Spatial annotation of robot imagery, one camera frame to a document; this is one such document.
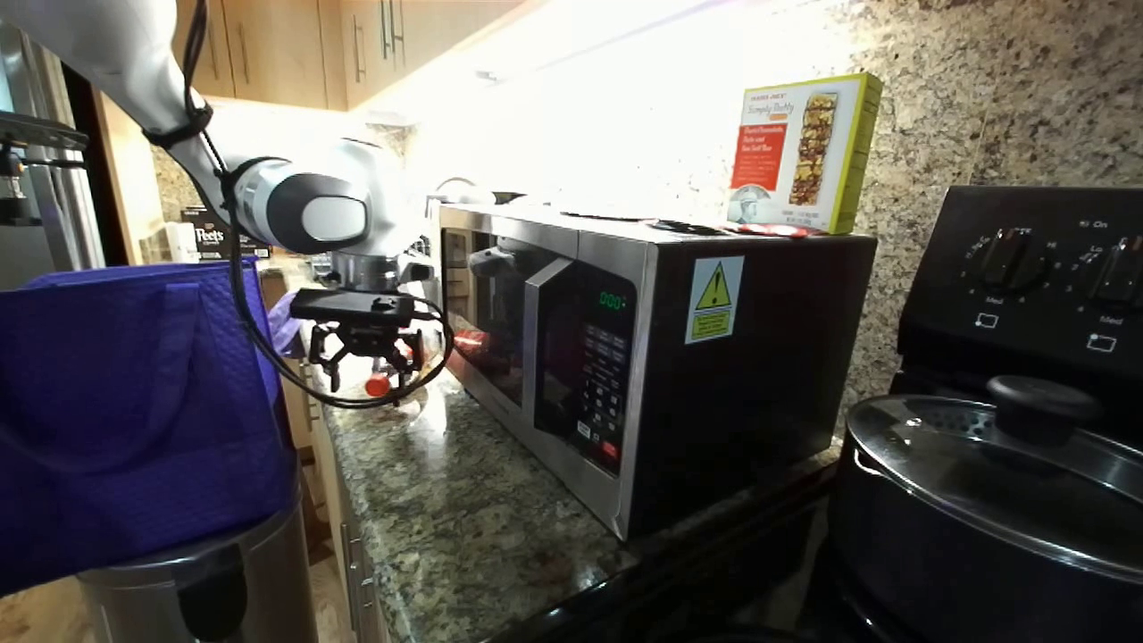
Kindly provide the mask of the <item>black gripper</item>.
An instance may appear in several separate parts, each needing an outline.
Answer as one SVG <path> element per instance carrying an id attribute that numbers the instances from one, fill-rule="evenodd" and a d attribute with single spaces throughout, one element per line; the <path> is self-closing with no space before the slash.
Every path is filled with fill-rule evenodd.
<path id="1" fill-rule="evenodd" d="M 316 253 L 302 261 L 308 282 L 292 294 L 288 314 L 313 326 L 308 362 L 325 370 L 327 389 L 338 389 L 347 353 L 383 350 L 396 389 L 420 381 L 420 335 L 398 335 L 414 323 L 414 298 L 403 294 L 407 267 L 407 256 Z"/>

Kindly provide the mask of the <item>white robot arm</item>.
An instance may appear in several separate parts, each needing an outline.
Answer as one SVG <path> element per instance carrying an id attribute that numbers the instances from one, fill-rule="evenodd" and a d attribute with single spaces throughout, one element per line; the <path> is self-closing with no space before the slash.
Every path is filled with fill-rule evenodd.
<path id="1" fill-rule="evenodd" d="M 335 406 L 396 405 L 425 385 L 414 319 L 442 314 L 403 294 L 416 273 L 414 224 L 398 218 L 396 166 L 367 141 L 302 145 L 297 157 L 221 153 L 210 105 L 191 91 L 185 56 L 170 53 L 175 0 L 0 0 L 0 17 L 45 48 L 106 94 L 190 176 L 206 211 L 244 235 L 292 253 L 325 253 L 335 291 L 302 291 L 297 314 L 313 323 L 311 362 L 325 370 Z"/>

